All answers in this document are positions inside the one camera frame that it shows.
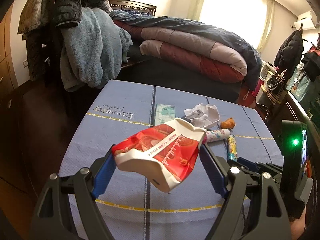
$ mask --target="wooden headboard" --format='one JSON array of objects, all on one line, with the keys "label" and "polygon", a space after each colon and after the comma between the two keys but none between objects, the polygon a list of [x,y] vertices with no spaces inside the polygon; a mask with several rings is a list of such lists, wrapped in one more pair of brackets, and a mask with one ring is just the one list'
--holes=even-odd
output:
[{"label": "wooden headboard", "polygon": [[112,9],[132,9],[141,12],[150,12],[153,16],[155,15],[157,8],[150,4],[128,0],[110,0],[110,6]]}]

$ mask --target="candy wrapper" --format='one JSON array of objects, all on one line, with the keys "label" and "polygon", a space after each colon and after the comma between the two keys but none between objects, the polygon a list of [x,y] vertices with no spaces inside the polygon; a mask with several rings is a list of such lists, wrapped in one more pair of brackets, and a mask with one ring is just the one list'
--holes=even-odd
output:
[{"label": "candy wrapper", "polygon": [[205,129],[175,118],[130,136],[111,151],[119,170],[142,174],[169,192],[193,170],[205,135]]},{"label": "candy wrapper", "polygon": [[238,161],[237,144],[234,135],[230,135],[228,139],[228,160]]}]

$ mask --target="blue fleece blanket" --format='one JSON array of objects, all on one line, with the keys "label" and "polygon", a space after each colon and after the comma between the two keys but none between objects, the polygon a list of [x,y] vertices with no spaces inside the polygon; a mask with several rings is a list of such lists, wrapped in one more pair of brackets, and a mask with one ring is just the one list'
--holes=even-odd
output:
[{"label": "blue fleece blanket", "polygon": [[254,91],[257,86],[261,70],[260,54],[244,39],[232,32],[228,32],[212,25],[181,18],[154,17],[148,15],[130,14],[125,11],[117,10],[111,11],[109,15],[113,20],[119,20],[129,25],[138,27],[157,26],[196,34],[201,37],[220,42],[242,55],[248,66],[248,73],[244,78],[244,82],[252,91]]},{"label": "blue fleece blanket", "polygon": [[115,79],[121,62],[127,61],[132,45],[130,34],[115,25],[99,8],[82,8],[77,27],[61,29],[63,48],[60,58],[61,79],[65,90],[72,92],[86,83],[103,88]]}]

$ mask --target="green led light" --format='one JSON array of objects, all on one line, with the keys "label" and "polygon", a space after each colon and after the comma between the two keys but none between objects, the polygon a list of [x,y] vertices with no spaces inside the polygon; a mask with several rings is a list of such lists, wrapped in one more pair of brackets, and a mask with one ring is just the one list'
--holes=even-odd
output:
[{"label": "green led light", "polygon": [[292,141],[292,144],[293,144],[294,146],[297,146],[297,145],[299,144],[299,140],[298,140],[298,139],[294,139],[294,140]]}]

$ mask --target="black coat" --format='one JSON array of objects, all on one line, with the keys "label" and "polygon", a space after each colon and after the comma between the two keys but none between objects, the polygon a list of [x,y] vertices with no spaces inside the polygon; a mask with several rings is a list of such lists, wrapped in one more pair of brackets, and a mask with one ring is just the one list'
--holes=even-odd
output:
[{"label": "black coat", "polygon": [[78,26],[82,17],[82,7],[98,7],[101,0],[56,0],[51,23],[56,28]]},{"label": "black coat", "polygon": [[291,78],[303,53],[303,39],[300,31],[294,31],[281,45],[274,66],[278,67],[278,74],[286,70],[287,78]]},{"label": "black coat", "polygon": [[312,82],[320,75],[320,57],[316,52],[308,52],[304,54],[302,60],[303,69]]}]

